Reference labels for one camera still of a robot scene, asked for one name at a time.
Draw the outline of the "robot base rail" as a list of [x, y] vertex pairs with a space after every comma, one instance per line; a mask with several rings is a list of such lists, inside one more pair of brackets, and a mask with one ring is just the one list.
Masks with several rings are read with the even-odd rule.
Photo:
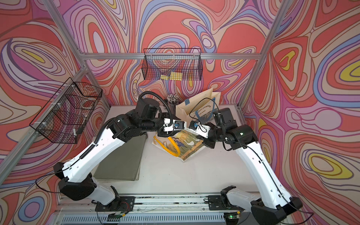
[[256, 225], [253, 215], [240, 207], [226, 208], [216, 193], [130, 194], [119, 212], [88, 200], [65, 198], [52, 225]]

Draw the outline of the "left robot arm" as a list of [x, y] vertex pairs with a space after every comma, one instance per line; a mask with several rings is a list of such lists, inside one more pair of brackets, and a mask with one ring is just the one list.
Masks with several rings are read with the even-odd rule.
[[147, 132], [172, 137], [185, 127], [186, 122], [172, 114], [161, 96], [152, 91], [141, 93], [134, 110], [107, 120], [94, 141], [81, 153], [68, 162], [54, 165], [53, 175], [60, 180], [57, 193], [73, 201], [91, 199], [104, 206], [119, 203], [116, 189], [97, 181], [92, 170], [134, 137]]

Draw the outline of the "white yellow-handled bag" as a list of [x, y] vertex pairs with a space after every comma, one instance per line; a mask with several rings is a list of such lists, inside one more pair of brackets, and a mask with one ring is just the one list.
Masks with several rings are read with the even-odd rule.
[[182, 162], [206, 148], [203, 140], [188, 131], [181, 131], [172, 137], [159, 137], [156, 134], [153, 137], [152, 145]]

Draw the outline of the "olive green canvas bag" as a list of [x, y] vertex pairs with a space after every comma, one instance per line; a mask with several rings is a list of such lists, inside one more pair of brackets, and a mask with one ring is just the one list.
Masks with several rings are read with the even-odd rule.
[[94, 177], [104, 181], [137, 181], [147, 134], [137, 136], [109, 154], [97, 167]]

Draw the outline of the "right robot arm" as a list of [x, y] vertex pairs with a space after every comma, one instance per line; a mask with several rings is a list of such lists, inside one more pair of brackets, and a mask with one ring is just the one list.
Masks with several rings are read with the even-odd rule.
[[260, 225], [284, 224], [284, 220], [295, 212], [313, 217], [313, 212], [301, 210], [303, 203], [291, 196], [281, 184], [263, 154], [258, 137], [248, 125], [239, 126], [229, 108], [213, 112], [214, 123], [201, 124], [191, 121], [186, 130], [196, 134], [203, 144], [213, 149], [216, 143], [230, 145], [230, 151], [240, 156], [249, 170], [259, 194], [228, 186], [221, 191], [222, 202], [228, 207], [240, 207], [252, 213]]

